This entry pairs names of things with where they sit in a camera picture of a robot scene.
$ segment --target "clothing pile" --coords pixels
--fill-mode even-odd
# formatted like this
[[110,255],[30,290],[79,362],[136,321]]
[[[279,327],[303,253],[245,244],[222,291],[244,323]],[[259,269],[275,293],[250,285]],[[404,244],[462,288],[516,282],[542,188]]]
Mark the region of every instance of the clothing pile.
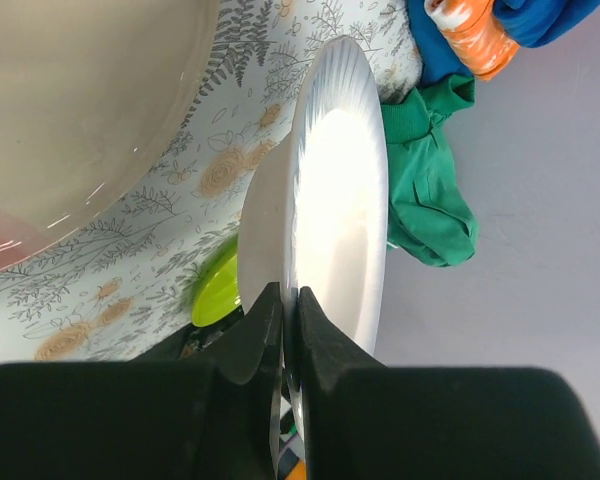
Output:
[[423,70],[400,105],[383,105],[389,156],[389,244],[427,265],[475,253],[478,222],[456,185],[442,124],[475,102],[521,47],[546,45],[600,0],[405,0]]

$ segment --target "green cloth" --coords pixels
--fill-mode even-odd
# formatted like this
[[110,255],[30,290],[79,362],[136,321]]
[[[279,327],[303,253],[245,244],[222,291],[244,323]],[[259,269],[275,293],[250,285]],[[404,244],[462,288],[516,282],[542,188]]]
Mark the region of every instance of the green cloth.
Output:
[[475,80],[450,75],[413,89],[401,105],[383,105],[389,156],[388,241],[427,265],[458,265],[473,256],[478,222],[456,185],[442,124],[475,101]]

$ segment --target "gray surface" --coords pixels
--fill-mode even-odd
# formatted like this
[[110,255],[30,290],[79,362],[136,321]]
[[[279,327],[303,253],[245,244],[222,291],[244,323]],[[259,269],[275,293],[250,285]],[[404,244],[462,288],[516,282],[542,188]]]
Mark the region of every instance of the gray surface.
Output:
[[479,85],[447,132],[478,254],[437,270],[392,252],[376,355],[557,370],[600,434],[600,8]]

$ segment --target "patterned tablecloth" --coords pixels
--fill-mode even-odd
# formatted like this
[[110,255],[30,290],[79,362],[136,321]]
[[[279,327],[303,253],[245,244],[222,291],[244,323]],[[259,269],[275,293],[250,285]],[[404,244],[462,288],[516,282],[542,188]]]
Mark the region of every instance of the patterned tablecloth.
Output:
[[129,359],[186,324],[201,265],[236,233],[311,60],[343,34],[384,100],[416,83],[402,0],[220,0],[203,85],[163,157],[92,223],[0,274],[0,362]]

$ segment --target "orange tie-dye cloth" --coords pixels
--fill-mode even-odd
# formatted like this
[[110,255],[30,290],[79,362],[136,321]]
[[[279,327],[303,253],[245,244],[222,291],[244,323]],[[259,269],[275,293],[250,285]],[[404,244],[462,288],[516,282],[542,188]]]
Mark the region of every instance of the orange tie-dye cloth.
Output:
[[424,0],[425,11],[453,51],[480,80],[489,81],[520,48],[493,16],[494,0]]

